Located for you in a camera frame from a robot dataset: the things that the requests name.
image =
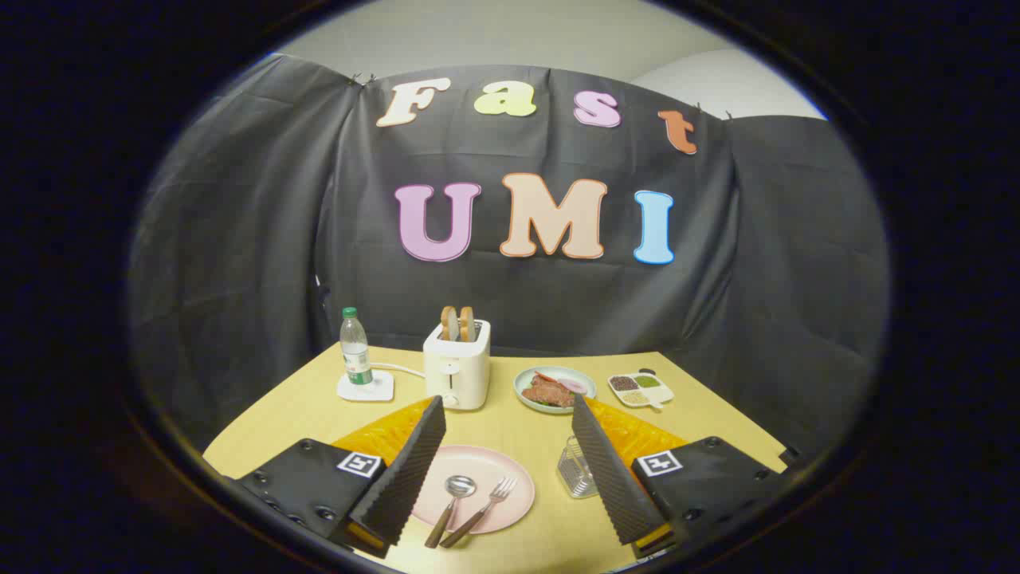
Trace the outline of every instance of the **white coaster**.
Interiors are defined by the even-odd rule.
[[[337,383],[337,395],[348,401],[392,401],[393,375],[372,369],[372,382],[367,385],[352,385],[345,373]]]

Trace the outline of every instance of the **toaster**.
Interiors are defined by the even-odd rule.
[[[425,392],[439,396],[447,409],[470,411],[486,404],[489,396],[489,348],[492,327],[474,320],[475,341],[446,342],[438,325],[425,340]]]

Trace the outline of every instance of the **wooden handle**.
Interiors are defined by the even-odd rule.
[[[461,538],[463,538],[464,534],[467,534],[467,532],[471,529],[471,527],[473,527],[475,524],[477,524],[478,521],[481,520],[481,517],[486,516],[486,511],[488,511],[488,510],[489,510],[489,506],[486,505],[486,508],[483,508],[480,511],[474,513],[474,516],[472,516],[471,518],[467,519],[467,522],[465,522],[464,524],[461,524],[460,528],[458,528],[457,530],[455,530],[453,534],[450,534],[449,536],[447,536],[446,540],[443,540],[442,542],[440,542],[440,545],[443,546],[444,549],[449,549],[450,546],[456,544],[457,540],[460,540]]]
[[[426,549],[435,549],[436,544],[440,543],[440,538],[443,537],[443,533],[446,532],[446,525],[450,522],[450,514],[453,513],[453,504],[457,502],[457,499],[450,501],[447,505],[443,514],[440,515],[440,519],[436,521],[436,526],[432,527],[432,531],[428,533],[428,538],[425,539]]]

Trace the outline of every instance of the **spoon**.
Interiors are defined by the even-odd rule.
[[[474,481],[466,476],[455,474],[447,479],[446,489],[447,492],[453,495],[453,500],[450,501],[446,510],[440,515],[440,519],[436,521],[436,526],[432,527],[432,531],[425,540],[426,549],[435,549],[440,543],[440,538],[446,532],[446,525],[450,522],[450,515],[453,513],[453,504],[457,502],[457,499],[470,497],[474,493]]]

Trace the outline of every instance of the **white plate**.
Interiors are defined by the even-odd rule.
[[[513,380],[513,390],[517,394],[517,399],[519,399],[521,403],[531,409],[534,409],[536,411],[549,413],[550,415],[568,415],[573,413],[573,407],[546,407],[545,405],[540,405],[533,401],[524,399],[521,392],[531,388],[531,379],[534,378],[536,371],[554,379],[570,379],[572,381],[576,381],[588,387],[588,393],[584,394],[584,397],[595,399],[595,381],[580,371],[574,371],[573,369],[567,369],[566,367],[532,367],[531,369],[521,371],[520,374],[517,375],[517,378]]]
[[[656,381],[659,381],[659,385],[654,387],[639,386],[636,389],[630,389],[630,390],[616,390],[616,388],[613,387],[613,383],[610,382],[613,380],[613,377],[629,377],[631,379],[633,379],[634,377],[651,377]],[[651,373],[626,373],[623,375],[613,375],[612,377],[606,379],[606,384],[609,385],[609,390],[613,392],[613,395],[616,396],[616,399],[620,400],[620,403],[626,405],[627,407],[630,407],[631,409],[639,409],[641,407],[652,407],[653,410],[658,410],[662,408],[663,403],[673,400],[673,390],[670,389],[668,386],[666,386],[666,383],[662,379],[660,379],[657,375],[653,375]],[[635,402],[635,403],[624,401],[623,396],[627,393],[630,393],[631,390],[641,392],[642,395],[644,395],[648,399],[648,401]]]

